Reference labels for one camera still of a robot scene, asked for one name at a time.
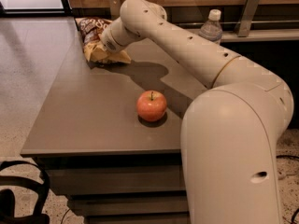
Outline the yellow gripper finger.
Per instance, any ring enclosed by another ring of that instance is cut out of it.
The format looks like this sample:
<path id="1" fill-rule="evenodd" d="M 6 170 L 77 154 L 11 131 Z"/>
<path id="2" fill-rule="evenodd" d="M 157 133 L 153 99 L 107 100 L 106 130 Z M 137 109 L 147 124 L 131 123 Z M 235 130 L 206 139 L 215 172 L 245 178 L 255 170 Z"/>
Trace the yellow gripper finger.
<path id="1" fill-rule="evenodd" d="M 92 62 L 105 63 L 107 61 L 107 51 L 102 44 L 95 44 L 92 47 L 90 60 Z"/>

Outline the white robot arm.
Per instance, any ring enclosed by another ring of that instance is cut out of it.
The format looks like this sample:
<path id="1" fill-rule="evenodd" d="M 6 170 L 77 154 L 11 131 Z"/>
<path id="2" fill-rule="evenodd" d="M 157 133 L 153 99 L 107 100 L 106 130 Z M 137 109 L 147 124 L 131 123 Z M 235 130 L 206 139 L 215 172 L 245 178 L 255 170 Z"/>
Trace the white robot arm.
<path id="1" fill-rule="evenodd" d="M 125 0 L 102 33 L 108 52 L 148 38 L 206 86 L 187 108 L 181 156 L 192 224 L 283 224 L 276 145 L 293 114 L 276 74 L 170 23 L 146 0 Z"/>

